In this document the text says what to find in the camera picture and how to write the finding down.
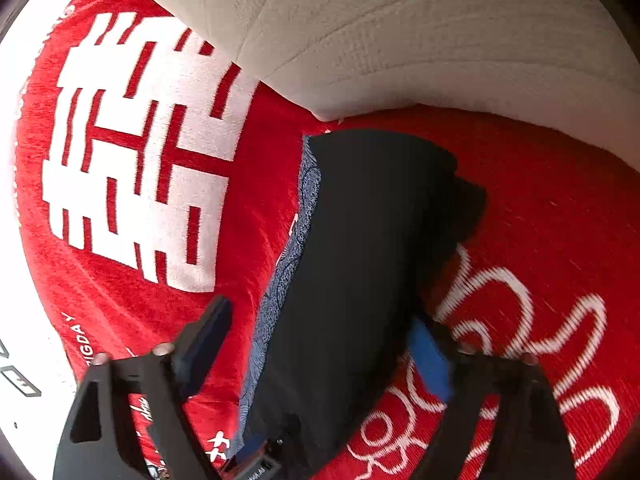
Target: white embroidered pattern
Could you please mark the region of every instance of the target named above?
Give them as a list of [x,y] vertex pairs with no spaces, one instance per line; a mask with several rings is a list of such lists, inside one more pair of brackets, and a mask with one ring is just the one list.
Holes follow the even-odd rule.
[[[228,184],[226,176],[191,167],[190,161],[233,161],[257,87],[256,80],[235,73],[222,108],[214,114],[222,79],[234,67],[217,50],[201,53],[204,46],[204,40],[176,18],[143,18],[138,23],[135,12],[98,14],[87,37],[69,51],[60,73],[49,159],[42,167],[43,200],[50,205],[53,234],[63,238],[66,210],[69,244],[87,249],[88,219],[93,253],[140,268],[144,278],[155,283],[157,253],[164,253],[167,285],[189,292],[214,288]],[[163,163],[178,108],[182,126],[171,148],[186,156],[180,163]],[[89,126],[122,141],[88,139]],[[168,182],[168,190],[158,200],[161,182]],[[196,252],[188,261],[194,214]]]
[[[578,356],[575,364],[567,370],[554,387],[554,396],[559,402],[561,415],[587,402],[599,402],[609,412],[609,423],[597,438],[596,442],[580,456],[576,457],[574,453],[575,466],[580,467],[590,459],[611,436],[620,418],[620,406],[615,394],[609,387],[591,386],[567,398],[563,397],[567,390],[582,376],[591,361],[593,361],[604,336],[607,317],[602,298],[596,294],[588,294],[578,298],[571,313],[554,336],[541,341],[531,342],[529,341],[529,334],[534,322],[534,307],[526,286],[511,271],[503,267],[481,270],[472,275],[470,257],[465,248],[459,246],[458,254],[461,259],[458,274],[450,291],[438,306],[435,317],[437,320],[445,322],[447,317],[462,304],[466,298],[484,287],[487,283],[499,282],[505,284],[516,295],[520,303],[520,320],[514,337],[510,340],[504,351],[503,355],[505,356],[516,356],[523,351],[528,351],[535,355],[556,354],[562,350],[562,347],[582,325],[585,318],[587,318],[588,315],[593,317],[594,325],[583,352]],[[452,329],[452,334],[455,338],[459,338],[469,332],[475,332],[480,336],[482,349],[485,353],[489,354],[492,350],[492,340],[487,326],[479,320],[471,319],[460,322]],[[409,446],[427,449],[428,443],[414,435],[417,420],[416,409],[428,413],[441,413],[446,406],[441,402],[430,402],[418,394],[415,384],[415,365],[410,358],[408,358],[405,379],[408,396],[395,386],[391,386],[387,391],[392,396],[401,400],[408,415],[406,427],[404,429],[398,428],[395,431],[394,422],[387,413],[380,410],[371,413],[360,427],[360,438],[366,446],[371,448],[371,451],[364,454],[362,452],[356,452],[351,445],[347,446],[349,453],[354,458],[366,463],[366,470],[362,474],[354,477],[353,480],[366,480],[371,478],[374,468],[378,468],[386,474],[395,475],[408,465],[407,450]],[[481,418],[485,420],[493,420],[496,415],[497,407],[482,409],[480,412]],[[384,422],[384,435],[379,439],[367,438],[367,427],[375,420]],[[572,451],[575,452],[577,439],[573,434],[569,434],[568,437]],[[466,457],[466,461],[469,462],[483,455],[488,447],[489,441],[482,442],[474,447]],[[390,466],[388,460],[394,457],[397,463],[394,466]]]

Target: black cloth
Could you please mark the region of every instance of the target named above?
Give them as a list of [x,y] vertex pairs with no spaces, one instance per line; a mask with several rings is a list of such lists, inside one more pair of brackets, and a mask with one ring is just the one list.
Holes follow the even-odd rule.
[[[329,462],[374,407],[418,305],[418,261],[434,272],[468,232],[443,231],[454,209],[438,211],[443,197],[465,196],[451,191],[449,152],[375,130],[309,146],[321,171],[318,200],[244,432],[245,441],[286,436],[282,478],[290,479]],[[420,258],[430,243],[438,256]]]

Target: black garment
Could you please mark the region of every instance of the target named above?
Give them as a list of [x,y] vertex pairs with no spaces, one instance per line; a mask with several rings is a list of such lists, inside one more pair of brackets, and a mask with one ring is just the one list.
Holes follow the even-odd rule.
[[[390,382],[417,306],[418,256],[437,248],[423,259],[435,272],[469,231],[446,231],[450,199],[468,196],[453,192],[456,160],[434,144],[351,130],[309,146],[318,200],[244,432],[245,441],[288,434],[281,478],[290,479],[329,462]],[[480,190],[463,188],[483,204]]]

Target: beige cushion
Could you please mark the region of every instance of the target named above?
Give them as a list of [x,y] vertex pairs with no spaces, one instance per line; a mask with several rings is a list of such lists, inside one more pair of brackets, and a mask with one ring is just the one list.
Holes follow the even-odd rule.
[[157,1],[321,119],[486,111],[640,169],[640,64],[598,0]]

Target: blue patterned fabric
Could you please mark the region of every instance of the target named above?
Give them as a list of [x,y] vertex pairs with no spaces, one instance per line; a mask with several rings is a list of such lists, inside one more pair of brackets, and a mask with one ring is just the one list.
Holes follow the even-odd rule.
[[320,179],[321,175],[316,158],[309,148],[308,137],[305,137],[303,139],[302,161],[298,179],[298,199],[300,204],[298,221],[293,226],[289,241],[276,263],[271,281],[260,301],[258,317],[255,323],[254,341],[249,355],[249,366],[242,384],[242,393],[238,406],[238,433],[229,447],[231,455],[238,452],[242,447],[242,434],[244,433],[249,408],[254,400],[258,379],[260,379],[260,374],[264,368],[267,347],[287,297],[289,284],[293,274],[296,272],[296,267],[305,246],[311,217],[318,200]]

